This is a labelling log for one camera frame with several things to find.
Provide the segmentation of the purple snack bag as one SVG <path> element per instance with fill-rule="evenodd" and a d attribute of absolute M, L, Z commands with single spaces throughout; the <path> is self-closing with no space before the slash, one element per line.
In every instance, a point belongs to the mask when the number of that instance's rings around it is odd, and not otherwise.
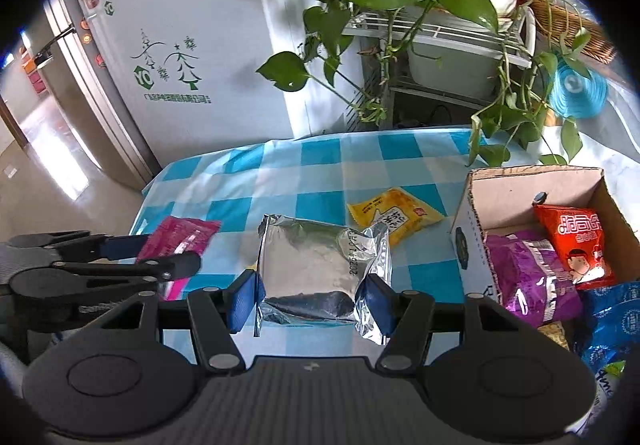
<path fill-rule="evenodd" d="M 582 315 L 582 300 L 570 273 L 540 231 L 524 229 L 485 239 L 500 303 L 538 328 Z"/>

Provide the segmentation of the pink snack packet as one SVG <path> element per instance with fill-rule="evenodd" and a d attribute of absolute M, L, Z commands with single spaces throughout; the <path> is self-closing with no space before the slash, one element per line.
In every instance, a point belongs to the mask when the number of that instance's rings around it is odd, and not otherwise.
<path fill-rule="evenodd" d="M 169 257 L 189 251 L 202 257 L 210 240 L 220 231 L 221 225 L 219 220 L 165 217 L 146 239 L 136 263 L 151 257 Z"/>

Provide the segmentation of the blue snack bag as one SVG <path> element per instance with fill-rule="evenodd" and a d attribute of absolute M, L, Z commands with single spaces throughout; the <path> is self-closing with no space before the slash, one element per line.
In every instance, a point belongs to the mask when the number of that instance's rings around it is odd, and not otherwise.
<path fill-rule="evenodd" d="M 639 283 L 619 283 L 580 291 L 582 316 L 576 323 L 574 351 L 597 373 L 626 361 L 639 344 Z"/>

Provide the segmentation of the blue checkered tablecloth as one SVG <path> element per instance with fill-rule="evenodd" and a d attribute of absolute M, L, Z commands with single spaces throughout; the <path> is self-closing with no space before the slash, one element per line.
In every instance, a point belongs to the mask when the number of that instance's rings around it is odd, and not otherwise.
<path fill-rule="evenodd" d="M 393 249 L 394 289 L 459 303 L 463 290 L 450 226 L 472 168 L 469 137 L 464 127 L 346 133 L 179 160 L 145 187 L 131 230 L 152 233 L 168 216 L 221 223 L 198 275 L 178 292 L 185 297 L 206 286 L 227 287 L 254 264 L 258 226 L 265 215 L 349 226 L 349 204 L 400 187 L 445 218 Z"/>

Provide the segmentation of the pothos plant white pot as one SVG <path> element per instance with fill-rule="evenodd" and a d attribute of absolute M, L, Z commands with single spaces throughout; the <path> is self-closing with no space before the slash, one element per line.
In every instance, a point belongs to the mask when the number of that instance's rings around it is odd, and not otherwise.
<path fill-rule="evenodd" d="M 362 104 L 345 102 L 359 119 L 381 124 L 387 118 L 383 99 L 390 93 L 392 66 L 399 55 L 413 48 L 426 15 L 433 9 L 449 12 L 456 18 L 469 21 L 483 29 L 498 33 L 498 12 L 490 0 L 318 0 L 317 5 L 303 12 L 305 28 L 304 48 L 300 53 L 288 50 L 270 56 L 257 70 L 274 87 L 286 93 L 303 90 L 314 79 L 308 66 L 319 59 L 323 64 L 318 84 L 330 93 L 336 91 L 334 81 L 341 76 L 340 64 L 350 41 L 344 33 L 350 20 L 358 12 L 384 12 L 386 38 L 382 46 L 367 50 L 367 56 L 380 65 L 381 80 L 378 93 L 366 95 Z M 509 140 L 527 148 L 533 142 L 543 142 L 544 121 L 552 111 L 550 96 L 555 78 L 562 67 L 576 71 L 583 78 L 590 75 L 578 56 L 589 43 L 591 34 L 585 27 L 576 31 L 564 29 L 549 34 L 549 48 L 529 56 L 529 66 L 521 80 L 511 75 L 509 50 L 519 50 L 519 42 L 501 42 L 502 54 L 498 62 L 498 92 L 493 101 L 471 116 L 469 159 L 483 159 L 490 166 L 500 166 L 510 160 L 506 144 L 483 144 L 498 132 Z"/>

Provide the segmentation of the white refrigerator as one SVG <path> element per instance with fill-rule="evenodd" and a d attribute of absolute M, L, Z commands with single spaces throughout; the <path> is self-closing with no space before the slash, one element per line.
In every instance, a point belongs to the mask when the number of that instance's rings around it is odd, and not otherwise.
<path fill-rule="evenodd" d="M 47 0 L 62 53 L 126 155 L 149 172 L 286 139 L 284 95 L 258 73 L 262 0 Z"/>

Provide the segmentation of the cardboard box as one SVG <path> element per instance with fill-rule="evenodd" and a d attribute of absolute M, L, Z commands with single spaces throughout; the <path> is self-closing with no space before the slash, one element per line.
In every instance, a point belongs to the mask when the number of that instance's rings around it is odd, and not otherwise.
<path fill-rule="evenodd" d="M 534 213 L 535 204 L 595 209 L 604 230 L 604 258 L 617 283 L 638 279 L 639 240 L 608 193 L 600 168 L 568 165 L 479 168 L 466 179 L 451 228 L 465 292 L 485 295 L 501 305 L 485 246 L 486 236 L 531 229 L 540 231 L 549 240 Z"/>

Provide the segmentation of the silver foil snack packet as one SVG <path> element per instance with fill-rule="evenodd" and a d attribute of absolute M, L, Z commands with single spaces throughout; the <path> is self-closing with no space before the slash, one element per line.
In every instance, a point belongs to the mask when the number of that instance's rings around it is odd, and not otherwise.
<path fill-rule="evenodd" d="M 265 296 L 258 303 L 254 335 L 262 325 L 351 325 L 375 344 L 386 336 L 364 299 L 370 276 L 392 278 L 390 231 L 378 222 L 359 229 L 267 214 L 258 228 L 257 272 Z"/>

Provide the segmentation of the green snack bag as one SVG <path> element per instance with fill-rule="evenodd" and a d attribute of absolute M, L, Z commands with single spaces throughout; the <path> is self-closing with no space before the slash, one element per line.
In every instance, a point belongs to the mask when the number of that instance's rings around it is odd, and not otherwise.
<path fill-rule="evenodd" d="M 604 370 L 608 375 L 620 378 L 621 376 L 623 376 L 625 366 L 626 361 L 613 361 L 612 363 L 605 365 Z"/>

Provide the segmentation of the marble pattern tablecloth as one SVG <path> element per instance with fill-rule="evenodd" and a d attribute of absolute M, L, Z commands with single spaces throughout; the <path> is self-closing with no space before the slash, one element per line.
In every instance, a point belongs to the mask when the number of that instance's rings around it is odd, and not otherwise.
<path fill-rule="evenodd" d="M 628 216 L 639 214 L 639 96 L 593 71 L 589 79 L 564 67 L 555 78 L 551 106 L 563 120 L 575 121 L 582 148 L 570 157 L 561 129 L 547 126 L 544 136 L 574 165 L 603 168 L 612 197 Z"/>

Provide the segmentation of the white metal plant stand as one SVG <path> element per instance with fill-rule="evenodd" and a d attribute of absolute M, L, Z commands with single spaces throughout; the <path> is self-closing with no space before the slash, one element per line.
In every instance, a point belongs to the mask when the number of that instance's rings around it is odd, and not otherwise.
<path fill-rule="evenodd" d="M 387 116 L 382 130 L 394 127 L 463 126 L 498 93 L 498 68 L 506 60 L 526 69 L 535 53 L 536 26 L 525 9 L 501 19 L 494 33 L 434 9 L 416 30 L 412 44 L 390 62 L 384 85 L 375 62 L 365 62 L 366 89 L 381 94 Z"/>

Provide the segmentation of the yellow waffle packet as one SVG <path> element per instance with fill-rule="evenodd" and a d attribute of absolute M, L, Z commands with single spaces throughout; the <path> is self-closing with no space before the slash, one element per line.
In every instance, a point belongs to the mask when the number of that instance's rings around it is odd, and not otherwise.
<path fill-rule="evenodd" d="M 400 187 L 387 189 L 367 201 L 349 203 L 347 209 L 361 228 L 383 223 L 391 247 L 444 219 L 442 213 Z"/>

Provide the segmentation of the red snack bag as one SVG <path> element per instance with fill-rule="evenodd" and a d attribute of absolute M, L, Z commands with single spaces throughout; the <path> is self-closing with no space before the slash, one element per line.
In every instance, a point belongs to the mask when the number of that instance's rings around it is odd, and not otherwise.
<path fill-rule="evenodd" d="M 535 204 L 534 213 L 577 289 L 616 285 L 604 258 L 604 230 L 595 209 Z"/>

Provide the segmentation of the wicker basket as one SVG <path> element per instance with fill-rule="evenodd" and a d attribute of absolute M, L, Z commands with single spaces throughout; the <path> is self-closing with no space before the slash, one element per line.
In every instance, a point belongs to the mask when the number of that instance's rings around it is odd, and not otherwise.
<path fill-rule="evenodd" d="M 562 38 L 570 47 L 580 32 L 587 31 L 590 38 L 582 54 L 601 64 L 611 64 L 615 59 L 616 48 L 604 30 L 567 0 L 529 0 L 529 7 L 540 32 L 554 44 L 559 45 Z"/>

